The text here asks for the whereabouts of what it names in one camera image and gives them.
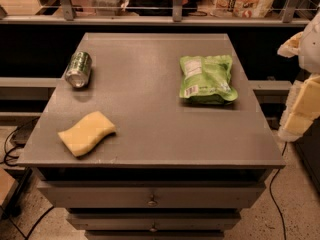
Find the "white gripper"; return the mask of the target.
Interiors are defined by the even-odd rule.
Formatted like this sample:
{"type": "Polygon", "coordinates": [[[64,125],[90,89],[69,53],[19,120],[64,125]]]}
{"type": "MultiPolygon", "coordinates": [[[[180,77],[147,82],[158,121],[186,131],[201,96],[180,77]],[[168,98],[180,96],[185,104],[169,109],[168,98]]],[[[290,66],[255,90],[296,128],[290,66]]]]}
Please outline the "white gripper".
{"type": "MultiPolygon", "coordinates": [[[[320,73],[320,13],[305,27],[285,41],[277,54],[292,58],[298,56],[299,66],[313,74],[320,73]]],[[[311,75],[305,81],[296,80],[289,90],[286,108],[280,119],[278,136],[286,142],[301,138],[313,121],[320,117],[320,75],[311,75]]]]}

